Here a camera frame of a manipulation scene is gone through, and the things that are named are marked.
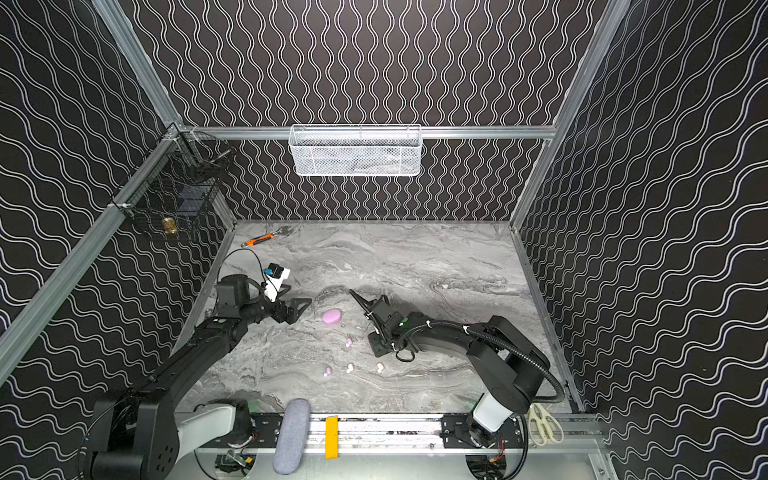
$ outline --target yellow block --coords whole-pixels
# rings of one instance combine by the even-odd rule
[[[326,418],[326,458],[339,458],[339,417]]]

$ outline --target white wire basket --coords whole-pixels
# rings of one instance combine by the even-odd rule
[[[414,177],[422,170],[422,127],[297,124],[288,147],[305,176]]]

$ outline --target black mounting plate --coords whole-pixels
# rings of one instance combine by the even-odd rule
[[[256,434],[253,441],[246,449],[274,449],[277,447],[277,436],[280,434],[280,425],[283,423],[281,413],[251,413],[253,420],[253,433]],[[220,439],[213,439],[203,445],[202,449],[221,449],[227,447]]]
[[[469,437],[469,425],[466,413],[446,413],[440,421],[442,425],[442,446],[446,449],[473,449],[475,444]],[[505,449],[521,449],[522,433],[515,418],[507,419],[498,433],[504,437]]]

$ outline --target pink soap bar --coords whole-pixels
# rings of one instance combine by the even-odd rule
[[[328,310],[323,314],[323,322],[326,325],[333,325],[334,323],[338,323],[339,320],[341,320],[341,310],[337,308]]]

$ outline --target wire mesh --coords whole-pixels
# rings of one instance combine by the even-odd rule
[[[421,172],[421,126],[297,124],[288,146],[305,176],[413,177]]]
[[[123,208],[136,230],[155,241],[197,238],[235,154],[207,134],[182,133],[176,144]]]

